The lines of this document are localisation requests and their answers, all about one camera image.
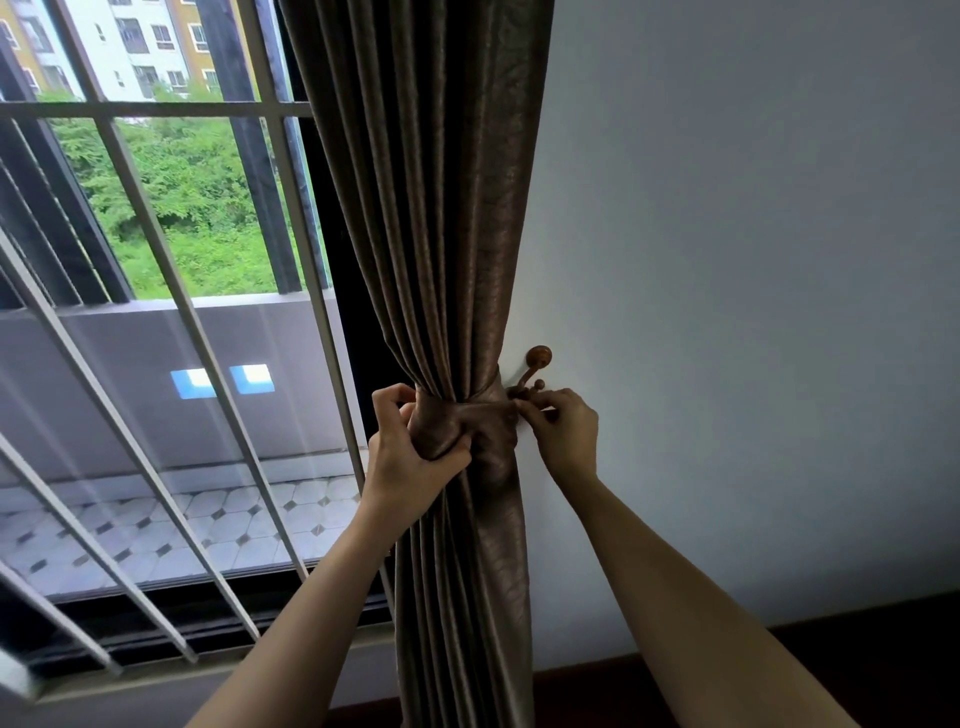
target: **wooden hook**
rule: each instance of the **wooden hook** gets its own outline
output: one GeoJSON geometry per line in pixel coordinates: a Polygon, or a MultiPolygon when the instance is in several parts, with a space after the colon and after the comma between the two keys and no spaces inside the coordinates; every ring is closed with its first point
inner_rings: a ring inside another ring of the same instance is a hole
{"type": "Polygon", "coordinates": [[[520,378],[520,381],[516,383],[516,386],[507,388],[507,397],[511,400],[526,400],[529,399],[531,392],[538,392],[543,389],[543,387],[546,386],[546,382],[542,379],[537,379],[533,387],[529,388],[527,387],[527,382],[531,376],[548,366],[552,360],[553,352],[550,351],[550,347],[545,347],[543,344],[535,346],[528,351],[526,359],[527,371],[520,378]]]}

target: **brown curtain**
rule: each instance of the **brown curtain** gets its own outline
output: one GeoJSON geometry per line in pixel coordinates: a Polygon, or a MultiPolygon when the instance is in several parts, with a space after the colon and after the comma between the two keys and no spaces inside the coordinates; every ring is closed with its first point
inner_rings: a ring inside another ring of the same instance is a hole
{"type": "Polygon", "coordinates": [[[414,444],[434,458],[473,434],[472,465],[396,546],[405,721],[533,726],[516,414],[497,358],[553,2],[281,7],[383,334],[420,392],[414,444]]]}

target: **apartment building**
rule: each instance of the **apartment building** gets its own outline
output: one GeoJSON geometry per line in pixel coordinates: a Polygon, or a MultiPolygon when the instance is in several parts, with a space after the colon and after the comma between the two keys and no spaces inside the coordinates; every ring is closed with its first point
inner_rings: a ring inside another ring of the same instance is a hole
{"type": "MultiPolygon", "coordinates": [[[[165,86],[219,82],[196,0],[65,0],[94,74],[112,101],[153,99],[165,86]]],[[[230,0],[234,18],[235,0],[230,0]]],[[[0,33],[34,92],[80,95],[43,0],[0,0],[0,33]]],[[[244,54],[250,65],[246,43],[244,54]]]]}

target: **left hand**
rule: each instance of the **left hand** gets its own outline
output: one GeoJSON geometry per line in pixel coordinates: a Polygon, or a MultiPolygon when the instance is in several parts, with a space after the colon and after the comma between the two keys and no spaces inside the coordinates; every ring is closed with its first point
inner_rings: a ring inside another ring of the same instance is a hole
{"type": "Polygon", "coordinates": [[[417,393],[406,384],[373,393],[380,430],[370,439],[370,465],[357,518],[370,524],[385,544],[395,543],[472,459],[468,435],[437,460],[417,454],[407,429],[416,400],[417,393]],[[400,402],[405,403],[397,408],[400,402]]]}

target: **metal bar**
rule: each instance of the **metal bar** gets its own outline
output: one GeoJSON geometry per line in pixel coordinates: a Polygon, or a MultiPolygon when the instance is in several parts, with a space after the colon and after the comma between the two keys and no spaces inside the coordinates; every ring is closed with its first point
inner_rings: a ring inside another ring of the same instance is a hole
{"type": "MultiPolygon", "coordinates": [[[[0,235],[0,243],[4,241],[6,241],[6,236],[0,235]]],[[[23,459],[23,456],[16,451],[10,441],[3,436],[3,433],[0,433],[0,462],[5,463],[23,479],[37,500],[41,501],[53,513],[63,527],[86,549],[90,558],[110,575],[117,586],[127,593],[127,596],[143,610],[150,621],[170,638],[170,641],[177,646],[183,656],[192,663],[197,662],[197,653],[187,644],[186,638],[178,631],[177,627],[163,616],[163,613],[157,609],[154,603],[124,573],[123,568],[104,551],[104,548],[90,535],[90,532],[77,520],[77,517],[63,505],[63,501],[57,497],[53,489],[36,474],[36,471],[30,467],[30,463],[23,459]]]]}
{"type": "MultiPolygon", "coordinates": [[[[271,78],[270,62],[267,56],[266,40],[260,27],[253,0],[239,0],[237,7],[240,11],[240,20],[243,23],[244,36],[250,51],[253,76],[260,95],[267,93],[276,96],[273,79],[271,78]]],[[[366,474],[363,469],[363,460],[360,458],[360,446],[357,443],[356,430],[353,428],[353,417],[350,415],[347,400],[347,387],[340,370],[340,359],[337,356],[337,347],[333,341],[333,330],[330,328],[330,318],[324,302],[323,282],[320,277],[318,261],[314,257],[313,246],[307,231],[306,210],[300,198],[297,185],[297,175],[294,170],[293,157],[290,153],[290,143],[287,139],[283,119],[278,116],[268,116],[267,132],[276,157],[276,170],[280,176],[280,186],[287,201],[287,210],[290,213],[290,225],[294,231],[294,240],[297,243],[297,252],[300,255],[300,266],[303,277],[306,279],[307,292],[310,295],[310,304],[313,307],[314,319],[317,322],[317,332],[320,334],[321,345],[324,348],[326,368],[330,372],[330,383],[333,385],[333,396],[337,401],[337,411],[340,413],[340,425],[347,439],[347,450],[350,454],[350,463],[353,466],[353,476],[357,481],[357,489],[363,493],[366,474]]],[[[390,617],[394,617],[394,594],[385,565],[380,565],[380,577],[383,581],[384,593],[387,596],[387,605],[390,607],[390,617]]]]}
{"type": "MultiPolygon", "coordinates": [[[[102,99],[103,93],[97,84],[93,69],[90,66],[90,61],[86,57],[86,53],[80,44],[77,29],[70,19],[64,0],[49,0],[47,5],[50,17],[60,35],[60,42],[63,44],[67,58],[69,58],[73,66],[73,72],[80,82],[84,96],[87,99],[102,99]]],[[[280,510],[274,499],[274,492],[270,488],[270,482],[267,480],[267,476],[264,474],[263,467],[260,464],[260,459],[253,449],[250,434],[247,432],[247,428],[240,418],[240,412],[227,387],[227,380],[224,377],[223,370],[213,353],[213,349],[210,347],[210,342],[206,338],[206,332],[200,322],[200,317],[197,315],[197,309],[194,308],[193,301],[187,293],[186,285],[183,283],[183,278],[180,277],[180,271],[177,269],[173,254],[167,245],[163,228],[156,219],[156,214],[149,202],[147,192],[143,188],[143,183],[140,181],[139,175],[136,173],[130,148],[127,146],[119,129],[117,129],[116,123],[113,122],[112,119],[98,119],[96,120],[96,125],[97,130],[100,132],[100,137],[103,139],[104,146],[107,149],[110,161],[113,162],[113,168],[117,173],[117,177],[120,178],[120,183],[123,185],[124,191],[130,199],[136,219],[143,228],[144,236],[147,238],[150,250],[156,259],[156,265],[160,269],[160,273],[163,275],[163,280],[166,282],[167,287],[170,289],[170,296],[177,305],[177,311],[180,313],[183,325],[186,327],[187,333],[190,335],[190,340],[193,342],[193,346],[197,350],[197,354],[206,369],[206,374],[210,379],[210,384],[213,385],[213,391],[217,395],[217,401],[223,408],[224,416],[227,419],[233,437],[237,441],[237,445],[243,454],[247,467],[250,468],[253,482],[260,491],[260,495],[263,496],[264,505],[267,506],[267,511],[274,521],[280,540],[290,554],[294,568],[297,570],[300,579],[305,580],[309,575],[306,566],[298,556],[297,550],[294,548],[293,541],[290,538],[290,533],[287,530],[286,524],[283,522],[283,517],[280,515],[280,510]]]]}
{"type": "Polygon", "coordinates": [[[0,101],[0,118],[115,119],[152,116],[281,116],[311,117],[305,101],[0,101]]]}
{"type": "Polygon", "coordinates": [[[79,642],[90,656],[114,675],[123,672],[123,668],[103,649],[97,641],[90,637],[84,629],[73,619],[61,612],[46,596],[36,589],[5,563],[0,561],[0,581],[20,596],[27,604],[52,621],[57,627],[79,642]]]}
{"type": "Polygon", "coordinates": [[[209,555],[206,553],[206,549],[193,532],[189,523],[187,523],[186,518],[180,511],[180,507],[177,506],[177,502],[173,499],[173,496],[170,495],[170,491],[163,483],[163,480],[160,479],[159,473],[151,464],[146,452],[144,452],[140,444],[137,443],[136,438],[124,422],[116,406],[114,406],[107,391],[86,363],[84,355],[77,348],[73,338],[57,316],[57,312],[53,309],[53,306],[47,303],[47,300],[43,297],[43,292],[30,275],[30,271],[27,270],[26,265],[24,265],[19,255],[16,254],[16,250],[2,231],[0,231],[0,265],[9,271],[13,279],[13,284],[19,289],[20,296],[27,306],[33,310],[44,328],[46,328],[47,333],[50,334],[50,337],[57,345],[64,360],[80,381],[90,396],[90,399],[100,411],[100,414],[103,415],[110,429],[113,430],[113,434],[115,434],[117,440],[120,441],[120,445],[123,446],[123,449],[131,461],[136,465],[140,474],[143,475],[144,480],[147,481],[147,485],[149,485],[150,489],[154,492],[156,499],[163,505],[167,514],[169,514],[171,522],[177,527],[183,539],[213,579],[214,584],[216,584],[217,589],[220,590],[220,594],[224,596],[230,609],[240,618],[241,623],[250,633],[251,637],[253,637],[254,640],[259,639],[260,632],[253,623],[251,616],[247,613],[247,610],[243,604],[241,604],[240,599],[237,598],[233,589],[230,588],[230,585],[220,573],[220,570],[213,565],[209,555]]]}
{"type": "Polygon", "coordinates": [[[42,686],[42,681],[30,672],[29,667],[0,647],[0,688],[5,688],[22,700],[33,703],[40,697],[42,686]]]}

